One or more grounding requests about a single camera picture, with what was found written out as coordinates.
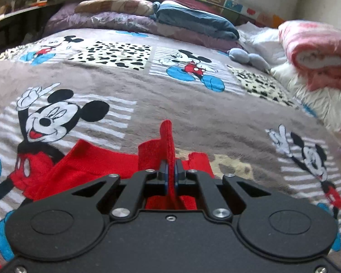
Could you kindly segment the red knit sweater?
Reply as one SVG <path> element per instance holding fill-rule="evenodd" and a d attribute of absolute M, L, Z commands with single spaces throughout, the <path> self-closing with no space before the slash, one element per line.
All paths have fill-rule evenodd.
<path fill-rule="evenodd" d="M 210 269 L 206 242 L 218 224 L 194 197 L 177 195 L 176 153 L 169 120 L 159 139 L 137 154 L 113 152 L 79 140 L 60 161 L 46 151 L 20 150 L 8 180 L 29 204 L 0 223 L 0 272 L 196 272 Z M 137 215 L 114 221 L 111 210 L 138 171 L 169 166 L 165 196 L 143 202 Z M 193 152 L 185 170 L 212 173 L 208 156 Z"/>

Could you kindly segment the Mickey Mouse grey blanket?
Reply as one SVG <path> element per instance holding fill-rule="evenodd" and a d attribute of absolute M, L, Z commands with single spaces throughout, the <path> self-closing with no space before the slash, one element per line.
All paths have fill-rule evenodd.
<path fill-rule="evenodd" d="M 0 54 L 0 223 L 29 203 L 8 180 L 20 150 L 58 162 L 84 140 L 137 154 L 165 120 L 176 158 L 202 152 L 216 177 L 326 211 L 338 227 L 329 256 L 341 267 L 341 152 L 311 110 L 220 52 L 122 31 L 65 30 Z"/>

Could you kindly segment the light blue plush toy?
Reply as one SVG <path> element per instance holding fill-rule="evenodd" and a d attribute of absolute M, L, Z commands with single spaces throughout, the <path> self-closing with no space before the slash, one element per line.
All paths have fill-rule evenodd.
<path fill-rule="evenodd" d="M 228 51 L 229 58 L 242 65 L 250 65 L 264 73 L 270 72 L 269 63 L 260 55 L 255 53 L 247 53 L 240 48 L 232 48 Z"/>

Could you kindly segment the pink folded quilt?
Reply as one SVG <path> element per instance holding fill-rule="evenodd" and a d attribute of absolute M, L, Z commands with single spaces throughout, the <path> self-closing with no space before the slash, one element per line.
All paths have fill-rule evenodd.
<path fill-rule="evenodd" d="M 306 20 L 289 20 L 278 27 L 286 58 L 306 79 L 310 91 L 341 89 L 341 30 Z"/>

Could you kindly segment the purple quilt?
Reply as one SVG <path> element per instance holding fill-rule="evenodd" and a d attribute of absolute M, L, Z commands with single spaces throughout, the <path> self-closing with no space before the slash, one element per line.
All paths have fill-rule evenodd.
<path fill-rule="evenodd" d="M 48 20 L 44 28 L 44 35 L 48 36 L 68 29 L 95 28 L 149 33 L 222 52 L 241 47 L 237 41 L 212 38 L 185 28 L 158 23 L 144 16 L 116 12 L 76 13 L 74 12 L 76 6 L 76 3 L 65 4 Z"/>

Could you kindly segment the patterned beige pillow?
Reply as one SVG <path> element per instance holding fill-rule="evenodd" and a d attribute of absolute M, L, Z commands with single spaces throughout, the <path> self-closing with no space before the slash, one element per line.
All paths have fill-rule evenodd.
<path fill-rule="evenodd" d="M 89 14 L 116 12 L 145 17 L 154 14 L 153 3 L 147 0 L 88 0 L 79 3 L 74 12 Z"/>

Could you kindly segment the dark side table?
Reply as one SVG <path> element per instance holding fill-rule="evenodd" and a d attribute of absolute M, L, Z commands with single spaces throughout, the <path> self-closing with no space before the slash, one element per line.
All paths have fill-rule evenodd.
<path fill-rule="evenodd" d="M 35 6 L 0 15 L 0 53 L 8 48 L 40 39 L 48 20 L 60 10 L 63 4 Z"/>

